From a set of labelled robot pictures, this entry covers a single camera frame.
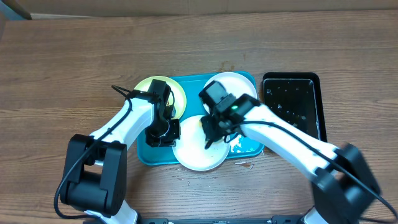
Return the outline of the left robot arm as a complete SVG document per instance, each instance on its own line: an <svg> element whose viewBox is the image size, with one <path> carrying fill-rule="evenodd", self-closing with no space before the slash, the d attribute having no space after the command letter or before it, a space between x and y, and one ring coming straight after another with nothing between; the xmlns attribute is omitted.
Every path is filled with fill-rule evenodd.
<svg viewBox="0 0 398 224"><path fill-rule="evenodd" d="M63 203L80 210L79 219L136 223L139 214L124 199L128 149L141 132L150 147L170 147L180 137L174 104L167 103L175 98L172 90L119 92L125 97L122 109L99 130L88 136L75 134L68 143L63 177L53 198L60 218L76 219L60 211Z"/></svg>

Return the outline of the yellow plate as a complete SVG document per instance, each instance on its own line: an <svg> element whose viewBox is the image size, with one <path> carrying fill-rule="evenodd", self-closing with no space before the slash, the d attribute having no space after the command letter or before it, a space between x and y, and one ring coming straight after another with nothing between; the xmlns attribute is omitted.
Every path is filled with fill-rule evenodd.
<svg viewBox="0 0 398 224"><path fill-rule="evenodd" d="M171 91L173 92L174 96L172 95L169 96L167 105L171 105L172 103L174 103L174 108L175 108L174 119L180 119L184 114L187 105L187 97L182 86L179 83L177 83L175 80L164 76L149 77L140 81L134 87L134 89L140 91L148 91L149 86L153 79L165 81L166 84L168 84L168 86L171 87Z"/></svg>

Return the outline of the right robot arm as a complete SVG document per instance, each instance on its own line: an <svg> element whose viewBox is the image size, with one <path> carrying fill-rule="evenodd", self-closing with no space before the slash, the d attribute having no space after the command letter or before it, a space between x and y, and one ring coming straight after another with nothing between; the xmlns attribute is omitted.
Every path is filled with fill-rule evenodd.
<svg viewBox="0 0 398 224"><path fill-rule="evenodd" d="M239 133L295 166L312 184L315 205L301 223L358 223L380 197L380 188L360 150L315 139L277 117L259 100L243 94L199 94L210 108L202 118L207 146Z"/></svg>

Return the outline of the white front plate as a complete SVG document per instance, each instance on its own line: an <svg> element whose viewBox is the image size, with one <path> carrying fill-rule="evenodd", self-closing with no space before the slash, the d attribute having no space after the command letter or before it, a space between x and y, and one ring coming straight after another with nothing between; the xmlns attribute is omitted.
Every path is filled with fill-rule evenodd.
<svg viewBox="0 0 398 224"><path fill-rule="evenodd" d="M180 139L173 147L174 156L184 167L208 171L218 167L229 153L229 143L219 140L205 149L205 133L198 126L203 115L191 116L181 122Z"/></svg>

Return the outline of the yellow green sponge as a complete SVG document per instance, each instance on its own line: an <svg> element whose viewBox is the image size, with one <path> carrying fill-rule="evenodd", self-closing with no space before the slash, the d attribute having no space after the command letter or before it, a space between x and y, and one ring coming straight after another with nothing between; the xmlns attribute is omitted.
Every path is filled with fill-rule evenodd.
<svg viewBox="0 0 398 224"><path fill-rule="evenodd" d="M203 122L200 119L198 120L198 126L203 129Z"/></svg>

